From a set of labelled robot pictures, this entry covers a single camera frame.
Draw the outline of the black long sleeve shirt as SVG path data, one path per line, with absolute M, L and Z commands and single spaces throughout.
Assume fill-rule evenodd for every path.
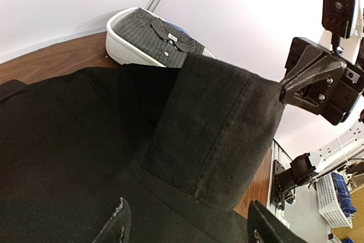
M 130 242 L 247 242 L 281 91 L 201 55 L 3 83 L 1 241 L 93 242 L 122 197 Z

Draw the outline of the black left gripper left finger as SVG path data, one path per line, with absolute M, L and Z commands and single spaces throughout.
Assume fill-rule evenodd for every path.
M 130 242 L 130 230 L 131 209 L 128 202 L 120 197 L 119 205 L 93 243 L 128 243 Z

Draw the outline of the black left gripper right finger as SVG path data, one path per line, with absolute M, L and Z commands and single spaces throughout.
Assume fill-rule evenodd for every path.
M 249 204 L 247 237 L 249 242 L 306 243 L 257 200 Z

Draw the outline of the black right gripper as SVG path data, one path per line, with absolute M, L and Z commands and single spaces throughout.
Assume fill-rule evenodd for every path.
M 292 39 L 285 68 L 280 101 L 332 125 L 346 121 L 363 94 L 363 67 L 307 38 Z

